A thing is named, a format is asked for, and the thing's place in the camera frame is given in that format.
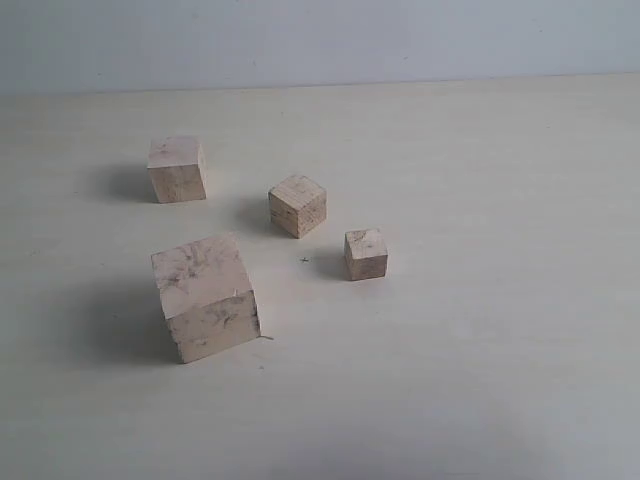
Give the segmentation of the second largest wooden cube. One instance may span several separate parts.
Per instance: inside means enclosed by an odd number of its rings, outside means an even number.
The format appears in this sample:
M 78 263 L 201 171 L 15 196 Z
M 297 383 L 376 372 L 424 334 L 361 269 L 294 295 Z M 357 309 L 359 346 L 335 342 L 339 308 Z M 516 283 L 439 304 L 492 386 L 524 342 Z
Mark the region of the second largest wooden cube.
M 147 171 L 159 203 L 207 198 L 204 154 L 195 136 L 154 139 Z

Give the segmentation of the medium small wooden cube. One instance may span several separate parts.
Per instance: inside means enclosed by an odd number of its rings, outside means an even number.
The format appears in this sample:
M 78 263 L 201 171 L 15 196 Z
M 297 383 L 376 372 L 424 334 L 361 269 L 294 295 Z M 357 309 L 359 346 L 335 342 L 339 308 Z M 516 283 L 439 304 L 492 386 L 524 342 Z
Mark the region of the medium small wooden cube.
M 301 239 L 327 218 L 327 192 L 304 175 L 291 175 L 268 192 L 270 220 Z

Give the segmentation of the smallest wooden cube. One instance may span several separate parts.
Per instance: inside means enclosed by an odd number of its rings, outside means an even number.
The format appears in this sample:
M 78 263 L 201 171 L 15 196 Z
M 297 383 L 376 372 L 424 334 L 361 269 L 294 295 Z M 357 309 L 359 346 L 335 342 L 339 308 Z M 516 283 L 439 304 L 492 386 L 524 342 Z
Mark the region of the smallest wooden cube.
M 351 281 L 383 278 L 388 265 L 388 250 L 378 228 L 347 231 L 344 256 Z

